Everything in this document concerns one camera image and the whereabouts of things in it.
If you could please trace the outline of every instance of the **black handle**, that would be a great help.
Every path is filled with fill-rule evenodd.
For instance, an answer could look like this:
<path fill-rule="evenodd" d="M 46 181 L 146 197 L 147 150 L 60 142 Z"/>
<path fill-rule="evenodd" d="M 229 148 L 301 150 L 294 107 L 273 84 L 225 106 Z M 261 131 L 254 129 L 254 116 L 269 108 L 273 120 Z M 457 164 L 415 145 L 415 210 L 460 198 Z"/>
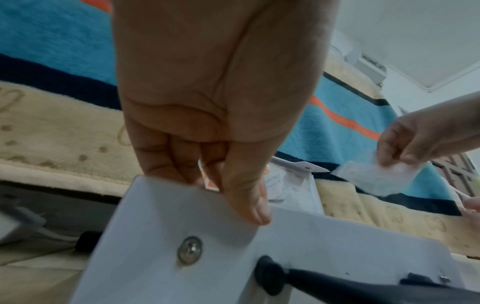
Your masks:
<path fill-rule="evenodd" d="M 400 285 L 354 282 L 313 271 L 283 269 L 269 256 L 258 260 L 254 276 L 270 295 L 277 295 L 289 284 L 328 304 L 478 304 L 480 293 L 435 283 L 408 280 Z"/>

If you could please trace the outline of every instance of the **air conditioner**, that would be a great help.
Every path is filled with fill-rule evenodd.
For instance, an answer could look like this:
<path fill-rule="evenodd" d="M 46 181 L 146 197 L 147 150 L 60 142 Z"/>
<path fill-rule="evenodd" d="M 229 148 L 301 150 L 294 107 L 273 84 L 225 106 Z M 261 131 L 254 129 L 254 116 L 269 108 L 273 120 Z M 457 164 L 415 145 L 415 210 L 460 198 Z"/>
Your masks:
<path fill-rule="evenodd" d="M 387 77 L 384 65 L 365 55 L 360 49 L 350 51 L 345 56 L 345 61 L 367 75 L 377 86 L 382 87 L 382 82 Z"/>

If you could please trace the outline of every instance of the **ceiling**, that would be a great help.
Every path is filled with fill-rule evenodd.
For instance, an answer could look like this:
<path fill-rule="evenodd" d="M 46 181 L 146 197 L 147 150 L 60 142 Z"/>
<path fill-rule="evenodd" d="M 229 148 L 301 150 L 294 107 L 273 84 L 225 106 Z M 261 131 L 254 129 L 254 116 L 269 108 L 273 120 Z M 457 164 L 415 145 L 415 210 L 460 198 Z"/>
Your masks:
<path fill-rule="evenodd" d="M 336 28 L 426 88 L 480 62 L 480 0 L 341 0 Z"/>

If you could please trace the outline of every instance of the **striped blanket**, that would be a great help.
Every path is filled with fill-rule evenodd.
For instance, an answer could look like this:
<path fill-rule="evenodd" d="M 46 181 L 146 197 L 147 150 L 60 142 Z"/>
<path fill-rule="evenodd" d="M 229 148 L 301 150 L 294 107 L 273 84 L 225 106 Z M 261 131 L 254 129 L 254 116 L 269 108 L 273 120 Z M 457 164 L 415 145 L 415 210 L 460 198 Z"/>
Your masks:
<path fill-rule="evenodd" d="M 0 20 L 0 179 L 123 195 L 141 171 L 120 111 L 110 16 L 78 0 L 17 0 L 0 2 Z M 334 170 L 375 149 L 395 118 L 378 87 L 330 56 L 277 156 Z M 329 216 L 480 255 L 476 233 L 432 166 L 387 197 L 329 173 L 314 177 Z"/>

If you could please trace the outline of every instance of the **blue blanket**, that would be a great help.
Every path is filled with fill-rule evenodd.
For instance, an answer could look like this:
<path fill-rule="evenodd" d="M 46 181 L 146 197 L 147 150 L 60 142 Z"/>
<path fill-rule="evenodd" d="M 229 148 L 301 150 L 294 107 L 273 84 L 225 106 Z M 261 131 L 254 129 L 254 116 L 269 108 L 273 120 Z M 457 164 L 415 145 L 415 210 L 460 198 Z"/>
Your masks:
<path fill-rule="evenodd" d="M 108 14 L 78 0 L 3 1 L 0 37 L 0 80 L 120 109 Z M 334 170 L 363 150 L 375 149 L 379 134 L 395 118 L 386 100 L 325 74 L 277 156 Z M 329 173 L 314 177 L 341 181 Z M 461 215 L 431 165 L 403 193 L 379 199 L 413 210 Z"/>

